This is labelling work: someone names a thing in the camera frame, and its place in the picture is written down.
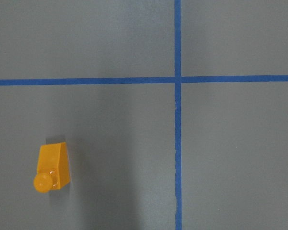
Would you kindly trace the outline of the orange trapezoid block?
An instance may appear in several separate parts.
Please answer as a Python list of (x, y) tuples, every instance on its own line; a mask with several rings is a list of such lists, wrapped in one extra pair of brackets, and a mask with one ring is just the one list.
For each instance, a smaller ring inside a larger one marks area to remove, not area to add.
[(40, 147), (34, 188), (40, 193), (60, 190), (70, 182), (66, 142), (45, 144)]

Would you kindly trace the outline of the blue tape grid lines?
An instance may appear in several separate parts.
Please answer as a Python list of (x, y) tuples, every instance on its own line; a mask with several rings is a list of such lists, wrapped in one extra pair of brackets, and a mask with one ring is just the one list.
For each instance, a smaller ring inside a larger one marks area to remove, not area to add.
[(0, 79), (0, 86), (173, 84), (175, 86), (175, 228), (177, 230), (181, 230), (183, 228), (181, 85), (183, 83), (288, 82), (288, 75), (182, 76), (180, 0), (176, 0), (174, 2), (174, 31), (174, 76), (124, 78)]

